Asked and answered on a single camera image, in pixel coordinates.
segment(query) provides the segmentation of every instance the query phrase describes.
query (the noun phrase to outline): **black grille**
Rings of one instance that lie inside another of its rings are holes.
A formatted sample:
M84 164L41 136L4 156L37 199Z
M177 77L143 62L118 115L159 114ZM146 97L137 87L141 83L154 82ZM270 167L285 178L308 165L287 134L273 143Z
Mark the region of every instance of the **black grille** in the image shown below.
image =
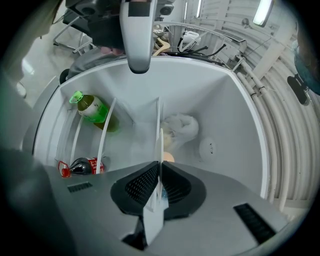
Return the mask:
M175 171L163 167L162 184L168 195L169 205L184 199L191 191L191 183Z
M92 184L90 182L84 182L77 185L68 186L68 190L70 191L70 193L74 193L80 190L85 190L90 187L92 187Z
M249 204L244 203L233 208L259 244L276 234Z
M141 205L146 205L158 184L158 165L131 180L125 191L133 200Z

